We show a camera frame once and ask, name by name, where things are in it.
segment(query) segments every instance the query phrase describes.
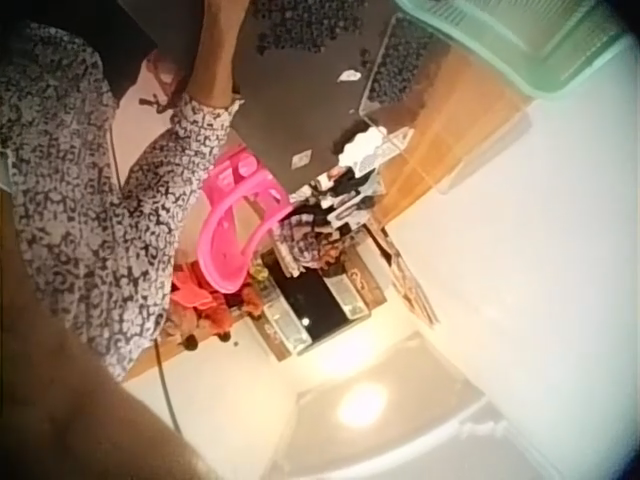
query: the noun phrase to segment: light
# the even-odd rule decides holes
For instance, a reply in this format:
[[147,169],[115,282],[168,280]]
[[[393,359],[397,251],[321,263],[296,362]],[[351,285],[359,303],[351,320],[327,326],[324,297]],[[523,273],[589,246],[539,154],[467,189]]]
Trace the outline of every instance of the light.
[[364,428],[375,423],[387,405],[387,390],[380,385],[364,383],[345,395],[338,418],[351,428]]

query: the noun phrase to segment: green plastic basket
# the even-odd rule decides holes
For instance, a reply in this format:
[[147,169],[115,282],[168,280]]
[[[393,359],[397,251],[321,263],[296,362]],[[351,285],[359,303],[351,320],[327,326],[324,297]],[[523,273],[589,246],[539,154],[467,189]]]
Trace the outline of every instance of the green plastic basket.
[[567,93],[632,41],[597,0],[395,1],[536,98]]

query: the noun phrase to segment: patterned shirt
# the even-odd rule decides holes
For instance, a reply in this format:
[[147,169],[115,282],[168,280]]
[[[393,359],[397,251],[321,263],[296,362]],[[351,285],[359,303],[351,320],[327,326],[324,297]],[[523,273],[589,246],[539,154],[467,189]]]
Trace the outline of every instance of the patterned shirt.
[[120,190],[108,143],[116,102],[97,53],[32,24],[0,66],[0,149],[27,269],[40,300],[117,379],[162,329],[183,219],[238,105],[185,96]]

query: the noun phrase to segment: black wire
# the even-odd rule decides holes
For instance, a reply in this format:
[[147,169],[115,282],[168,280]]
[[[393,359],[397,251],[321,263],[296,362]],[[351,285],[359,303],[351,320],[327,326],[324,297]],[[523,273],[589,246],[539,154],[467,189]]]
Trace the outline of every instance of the black wire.
[[[109,143],[111,144],[111,155],[113,157],[113,163],[116,171],[116,181],[118,182],[118,188],[122,191],[122,179],[120,178],[120,168],[118,167],[118,157],[116,156],[116,145],[113,140],[113,129],[109,129]],[[169,417],[173,424],[173,429],[182,435],[176,412],[173,409],[173,402],[171,401],[171,395],[169,395],[169,388],[167,387],[167,379],[164,376],[164,368],[162,367],[162,356],[160,355],[160,344],[158,340],[153,341],[153,348],[156,352],[156,363],[158,364],[158,376],[160,377],[160,386],[162,387],[162,394],[164,395],[164,401],[167,404],[167,410],[169,411]]]

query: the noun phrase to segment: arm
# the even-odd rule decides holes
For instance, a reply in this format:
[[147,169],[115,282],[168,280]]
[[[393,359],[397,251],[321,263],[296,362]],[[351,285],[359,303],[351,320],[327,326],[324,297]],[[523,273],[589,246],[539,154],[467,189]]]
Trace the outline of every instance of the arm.
[[132,167],[123,186],[127,210],[176,235],[224,145],[239,106],[232,94],[232,59],[248,0],[205,0],[194,70],[171,119]]

